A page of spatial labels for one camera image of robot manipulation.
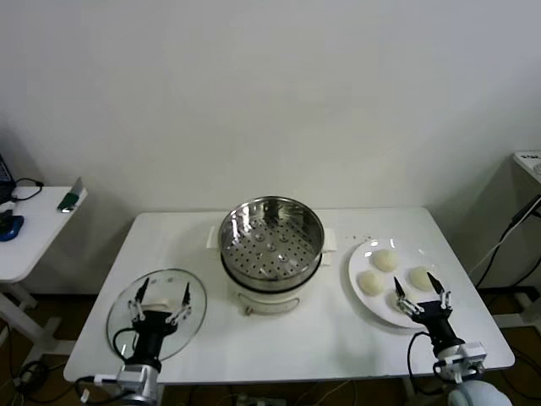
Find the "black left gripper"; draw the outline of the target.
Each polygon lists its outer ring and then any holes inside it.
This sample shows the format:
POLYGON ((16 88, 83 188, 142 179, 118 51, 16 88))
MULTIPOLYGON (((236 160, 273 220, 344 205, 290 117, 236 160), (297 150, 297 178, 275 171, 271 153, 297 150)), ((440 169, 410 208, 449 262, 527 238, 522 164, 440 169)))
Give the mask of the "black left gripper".
POLYGON ((134 298, 128 302, 133 329, 138 335, 135 350, 128 359, 129 363, 159 363, 163 341, 172 334, 172 325, 177 325, 180 320, 185 320, 191 314, 190 283, 186 284, 180 307, 172 313, 143 311, 142 301, 148 284, 149 278, 146 278, 134 298))

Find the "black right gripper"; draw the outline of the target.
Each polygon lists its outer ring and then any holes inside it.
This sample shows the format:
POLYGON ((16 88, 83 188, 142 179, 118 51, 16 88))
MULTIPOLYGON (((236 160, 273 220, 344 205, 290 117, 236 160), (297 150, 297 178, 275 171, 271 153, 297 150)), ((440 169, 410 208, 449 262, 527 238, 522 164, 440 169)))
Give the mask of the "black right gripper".
POLYGON ((442 352, 448 348, 461 345, 462 340, 455 334, 449 323, 452 312, 451 292, 446 291, 442 283, 430 272, 427 276, 435 292, 440 297, 439 301, 413 303, 407 296, 396 277, 393 277, 395 284, 396 306, 398 309, 411 316, 412 320, 426 327, 434 352, 442 352))

